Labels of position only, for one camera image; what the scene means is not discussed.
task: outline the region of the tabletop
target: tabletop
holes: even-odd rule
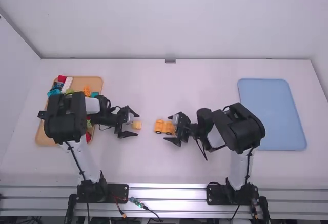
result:
[[[108,182],[206,184],[224,182],[228,148],[202,157],[190,139],[181,148],[153,132],[157,119],[179,111],[196,121],[196,111],[222,109],[239,100],[241,78],[282,78],[291,88],[307,139],[304,151],[257,151],[253,182],[274,188],[326,188],[328,102],[310,60],[264,59],[47,59],[34,80],[0,166],[0,185],[74,186],[77,176],[69,154],[34,142],[47,92],[59,74],[100,76],[102,94],[112,105],[129,105],[140,115],[138,137],[118,139],[111,129],[96,130],[89,145]]]

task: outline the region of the white wall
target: white wall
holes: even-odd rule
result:
[[[0,0],[43,57],[310,58],[328,94],[328,0]]]
[[[23,108],[28,90],[33,87],[34,73],[40,63],[40,58],[2,15],[0,17],[1,161]]]

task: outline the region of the orange toy car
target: orange toy car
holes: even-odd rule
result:
[[[175,126],[171,121],[157,120],[155,122],[154,132],[157,134],[165,133],[167,135],[175,134]]]

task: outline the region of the robotic arm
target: robotic arm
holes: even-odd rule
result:
[[[116,114],[113,113],[117,108],[119,111]],[[66,223],[71,222],[72,210],[76,202],[89,204],[128,201],[129,186],[108,184],[92,159],[85,137],[87,115],[91,116],[93,125],[114,127],[114,133],[118,138],[138,135],[122,131],[123,124],[129,124],[133,122],[133,118],[139,117],[129,106],[111,107],[110,101],[103,95],[89,98],[85,97],[83,92],[49,97],[47,110],[40,111],[38,117],[44,120],[46,136],[52,138],[67,153],[72,154],[79,172],[77,194],[70,196]]]
[[[177,146],[188,142],[189,136],[202,143],[205,151],[214,152],[223,147],[231,151],[230,172],[226,185],[216,182],[207,186],[209,205],[248,205],[253,218],[257,217],[256,206],[261,204],[267,222],[270,222],[265,197],[259,197],[258,189],[251,184],[253,156],[260,141],[265,137],[263,123],[241,103],[226,106],[223,110],[212,111],[202,108],[197,111],[197,123],[182,112],[169,116],[176,125],[176,138],[164,138]]]

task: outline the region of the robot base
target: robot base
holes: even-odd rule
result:
[[[76,202],[82,203],[127,203],[129,196],[129,185],[127,184],[107,184],[106,196],[98,200],[92,196],[86,197],[82,188],[77,188]]]
[[[206,187],[206,199],[208,205],[258,205],[260,202],[257,186],[247,183],[240,190],[235,191],[229,184],[209,185]]]

